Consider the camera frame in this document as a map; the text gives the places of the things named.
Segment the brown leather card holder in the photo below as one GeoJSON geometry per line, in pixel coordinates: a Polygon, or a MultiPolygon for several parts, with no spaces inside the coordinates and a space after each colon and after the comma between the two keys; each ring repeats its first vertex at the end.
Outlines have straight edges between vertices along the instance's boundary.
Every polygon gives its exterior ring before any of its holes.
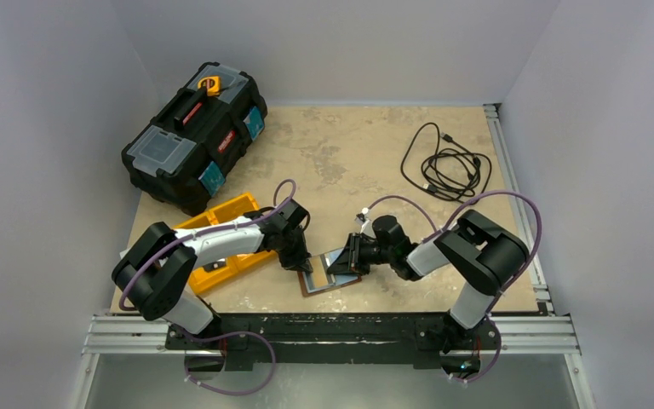
{"type": "Polygon", "coordinates": [[[297,273],[303,297],[313,297],[321,293],[355,285],[362,281],[362,278],[357,274],[328,273],[328,267],[331,266],[341,253],[342,249],[335,249],[312,256],[309,259],[312,271],[300,271],[297,273]]]}

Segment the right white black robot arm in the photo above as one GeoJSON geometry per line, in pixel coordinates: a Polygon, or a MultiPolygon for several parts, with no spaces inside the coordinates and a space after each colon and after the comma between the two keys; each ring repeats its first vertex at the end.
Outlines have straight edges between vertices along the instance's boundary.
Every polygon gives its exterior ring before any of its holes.
{"type": "Polygon", "coordinates": [[[465,284],[444,319],[446,340],[463,347],[474,340],[491,304],[530,260],[526,244],[488,217],[469,210],[456,225],[418,244],[410,240],[396,216],[377,217],[372,233],[351,233],[336,259],[332,275],[366,275],[387,264],[401,278],[418,281],[452,266],[465,284]]]}

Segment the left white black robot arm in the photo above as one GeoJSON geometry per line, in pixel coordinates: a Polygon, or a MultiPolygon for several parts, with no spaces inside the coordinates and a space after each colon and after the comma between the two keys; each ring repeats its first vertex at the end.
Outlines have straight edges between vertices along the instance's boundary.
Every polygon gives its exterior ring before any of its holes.
{"type": "Polygon", "coordinates": [[[230,256],[271,251],[289,271],[309,271],[304,223],[310,213],[294,199],[246,212],[205,228],[153,223],[112,270],[112,281],[144,320],[164,319],[186,331],[198,348],[220,336],[215,311],[187,290],[192,271],[230,256]]]}

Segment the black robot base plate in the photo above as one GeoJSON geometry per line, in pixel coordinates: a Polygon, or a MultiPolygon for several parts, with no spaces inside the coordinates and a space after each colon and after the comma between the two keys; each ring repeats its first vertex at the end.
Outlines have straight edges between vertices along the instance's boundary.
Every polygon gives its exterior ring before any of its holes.
{"type": "Polygon", "coordinates": [[[449,325],[444,312],[223,313],[204,332],[188,337],[169,325],[169,351],[223,353],[228,371],[255,363],[407,365],[475,374],[480,359],[502,347],[496,324],[472,330],[449,325]]]}

